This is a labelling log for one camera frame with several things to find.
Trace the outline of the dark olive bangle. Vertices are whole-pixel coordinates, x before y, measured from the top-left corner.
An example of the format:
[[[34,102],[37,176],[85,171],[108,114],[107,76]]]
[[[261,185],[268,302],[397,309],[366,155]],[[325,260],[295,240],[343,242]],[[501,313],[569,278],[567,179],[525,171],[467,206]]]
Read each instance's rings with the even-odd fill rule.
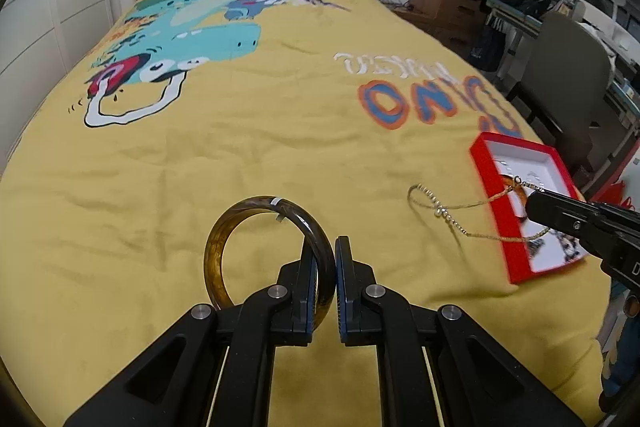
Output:
[[[336,262],[333,247],[311,214],[288,199],[252,196],[236,202],[217,219],[205,243],[203,271],[210,303],[217,310],[234,305],[237,291],[249,291],[310,250],[312,326],[319,327],[333,303]]]

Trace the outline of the amber bangle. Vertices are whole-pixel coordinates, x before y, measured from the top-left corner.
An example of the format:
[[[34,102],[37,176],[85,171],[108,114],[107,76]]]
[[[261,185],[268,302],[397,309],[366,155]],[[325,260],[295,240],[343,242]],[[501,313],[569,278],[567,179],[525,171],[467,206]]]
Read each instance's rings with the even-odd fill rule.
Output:
[[[518,218],[518,221],[524,223],[528,219],[525,209],[527,193],[521,178],[519,176],[503,174],[501,179],[504,187],[508,189],[508,197],[515,217]]]

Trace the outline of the red jewelry box tray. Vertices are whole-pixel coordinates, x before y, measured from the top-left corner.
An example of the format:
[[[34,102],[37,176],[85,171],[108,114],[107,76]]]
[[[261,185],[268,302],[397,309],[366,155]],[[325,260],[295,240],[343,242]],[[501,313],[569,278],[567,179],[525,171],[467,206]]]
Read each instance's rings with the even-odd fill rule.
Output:
[[[483,132],[470,148],[488,196],[512,284],[565,270],[587,257],[578,240],[549,230],[527,216],[530,194],[539,190],[578,197],[558,153],[544,144]]]

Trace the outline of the red bag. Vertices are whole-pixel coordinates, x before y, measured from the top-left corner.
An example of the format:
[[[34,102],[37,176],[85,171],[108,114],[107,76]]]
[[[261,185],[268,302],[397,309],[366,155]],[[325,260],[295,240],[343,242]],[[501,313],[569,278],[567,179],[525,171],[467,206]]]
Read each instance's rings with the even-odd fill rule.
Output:
[[[639,211],[639,180],[626,178],[609,183],[597,191],[597,194],[591,200],[593,202],[605,202],[605,204],[632,211]]]

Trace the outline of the grey desk chair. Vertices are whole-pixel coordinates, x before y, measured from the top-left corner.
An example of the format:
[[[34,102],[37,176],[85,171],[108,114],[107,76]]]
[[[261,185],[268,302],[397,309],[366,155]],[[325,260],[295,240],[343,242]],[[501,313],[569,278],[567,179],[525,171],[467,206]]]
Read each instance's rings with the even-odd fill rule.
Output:
[[[611,74],[601,41],[568,16],[549,12],[522,78],[506,99],[525,104],[526,120],[544,125],[568,172],[575,174],[587,166],[589,126]]]

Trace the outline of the wooden drawer chest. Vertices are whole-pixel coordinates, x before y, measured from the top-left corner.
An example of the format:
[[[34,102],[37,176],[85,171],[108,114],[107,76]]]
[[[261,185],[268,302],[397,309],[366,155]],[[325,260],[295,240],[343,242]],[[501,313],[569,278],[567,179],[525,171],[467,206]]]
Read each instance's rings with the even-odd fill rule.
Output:
[[[480,38],[486,17],[478,0],[409,0],[393,12],[462,58]]]

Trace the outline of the yellow dinosaur bedspread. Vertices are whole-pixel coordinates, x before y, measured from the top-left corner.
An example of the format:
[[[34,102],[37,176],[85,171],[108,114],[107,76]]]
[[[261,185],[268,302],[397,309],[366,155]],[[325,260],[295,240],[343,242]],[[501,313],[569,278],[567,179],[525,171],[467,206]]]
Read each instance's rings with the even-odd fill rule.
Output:
[[[281,196],[416,305],[465,309],[587,424],[608,278],[514,285],[470,148],[534,130],[376,0],[140,0],[50,92],[1,178],[1,355],[59,426],[207,297],[239,200]]]

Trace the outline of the white wardrobe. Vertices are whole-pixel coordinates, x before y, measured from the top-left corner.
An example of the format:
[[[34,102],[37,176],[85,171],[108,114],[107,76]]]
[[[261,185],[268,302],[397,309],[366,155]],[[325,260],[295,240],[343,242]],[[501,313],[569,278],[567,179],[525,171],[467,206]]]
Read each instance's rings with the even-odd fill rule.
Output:
[[[6,0],[1,8],[1,161],[51,89],[111,28],[108,0]]]

